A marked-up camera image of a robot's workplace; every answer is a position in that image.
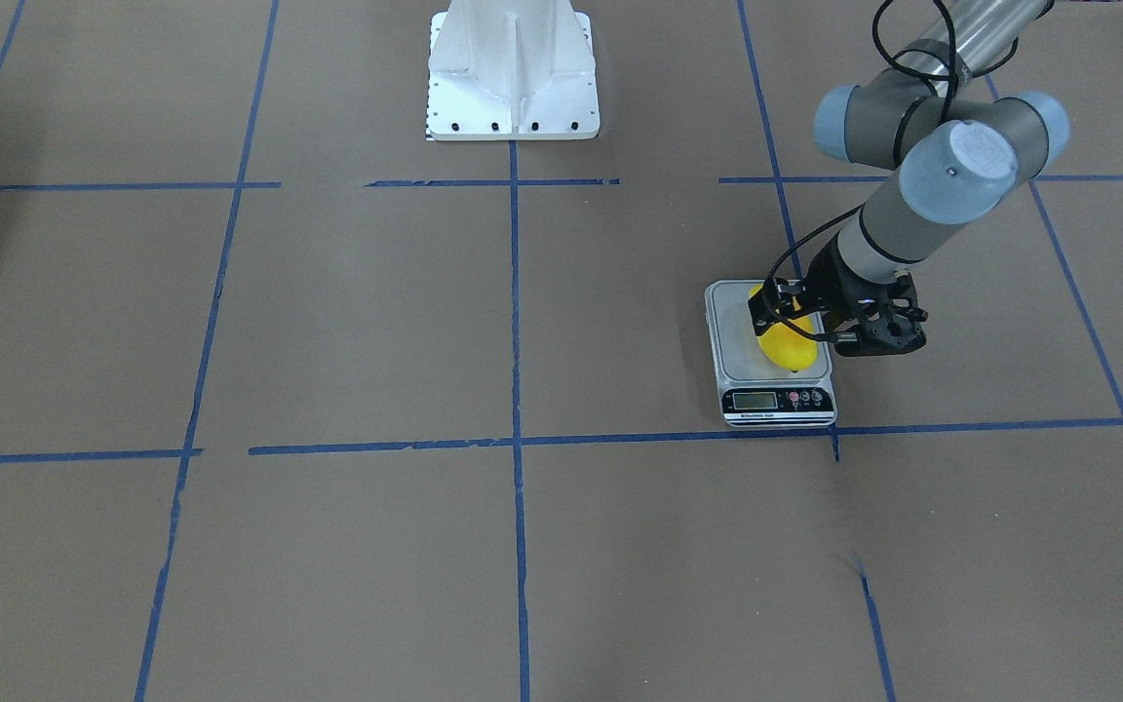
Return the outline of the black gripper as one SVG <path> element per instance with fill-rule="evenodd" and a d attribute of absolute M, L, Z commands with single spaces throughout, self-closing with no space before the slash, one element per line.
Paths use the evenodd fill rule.
<path fill-rule="evenodd" d="M 812 258 L 803 285 L 805 297 L 823 314 L 827 332 L 868 323 L 870 308 L 877 311 L 879 283 L 871 283 L 848 267 L 837 240 L 828 241 Z M 780 328 L 811 338 L 811 329 L 798 323 L 801 317 L 807 323 L 809 312 L 798 303 L 793 284 L 786 279 L 766 277 L 760 289 L 760 336 Z"/>

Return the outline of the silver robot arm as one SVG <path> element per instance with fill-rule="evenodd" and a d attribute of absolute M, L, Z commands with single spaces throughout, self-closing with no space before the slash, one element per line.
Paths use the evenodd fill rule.
<path fill-rule="evenodd" d="M 924 345 L 926 311 L 910 274 L 964 227 L 1063 154 L 1072 119 L 1042 92 L 978 102 L 964 89 L 1015 56 L 1049 1 L 939 1 L 940 17 L 891 53 L 885 69 L 838 86 L 814 116 L 814 142 L 843 163 L 888 173 L 862 206 L 820 227 L 829 240 L 797 283 L 768 274 L 750 293 L 754 334 L 789 332 L 844 356 L 909 354 Z"/>

